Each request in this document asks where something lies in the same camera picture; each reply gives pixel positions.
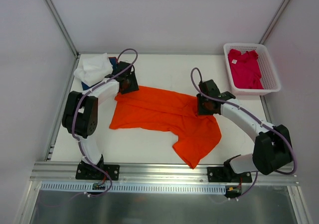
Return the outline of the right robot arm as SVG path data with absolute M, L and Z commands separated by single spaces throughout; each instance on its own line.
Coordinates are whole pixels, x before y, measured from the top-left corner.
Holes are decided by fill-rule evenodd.
M 219 114 L 231 120 L 254 142 L 251 154 L 225 161 L 223 176 L 227 181 L 236 181 L 244 172 L 280 173 L 280 168 L 295 162 L 290 134 L 284 125 L 275 126 L 257 118 L 233 94 L 221 93 L 213 80 L 200 81 L 197 89 L 199 115 Z

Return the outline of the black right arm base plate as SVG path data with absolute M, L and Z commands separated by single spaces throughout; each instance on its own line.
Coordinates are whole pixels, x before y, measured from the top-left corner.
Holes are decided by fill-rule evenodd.
M 252 183 L 250 172 L 237 174 L 224 166 L 207 167 L 207 178 L 209 183 Z

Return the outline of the orange t-shirt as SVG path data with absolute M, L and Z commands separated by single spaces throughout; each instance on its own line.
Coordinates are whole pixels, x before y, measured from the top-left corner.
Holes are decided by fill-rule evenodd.
M 178 137 L 173 150 L 192 169 L 222 138 L 215 117 L 198 115 L 196 97 L 141 86 L 138 91 L 118 94 L 115 101 L 110 129 L 171 132 Z

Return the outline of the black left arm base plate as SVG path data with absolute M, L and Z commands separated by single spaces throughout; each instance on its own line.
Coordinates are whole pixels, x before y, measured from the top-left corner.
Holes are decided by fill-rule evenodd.
M 99 167 L 104 170 L 112 179 L 112 181 L 118 181 L 120 166 L 113 164 L 103 164 Z M 106 175 L 101 171 L 98 171 L 92 165 L 85 162 L 80 162 L 77 166 L 75 179 L 76 180 L 94 180 L 101 181 Z

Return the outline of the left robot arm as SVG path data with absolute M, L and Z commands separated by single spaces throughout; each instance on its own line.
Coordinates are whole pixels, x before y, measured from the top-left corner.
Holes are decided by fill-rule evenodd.
M 94 132 L 98 125 L 98 108 L 118 93 L 127 94 L 139 90 L 135 67 L 127 62 L 119 62 L 112 74 L 83 92 L 69 93 L 65 106 L 62 126 L 77 140 L 82 161 L 89 164 L 87 174 L 99 179 L 104 174 L 102 153 L 98 148 Z

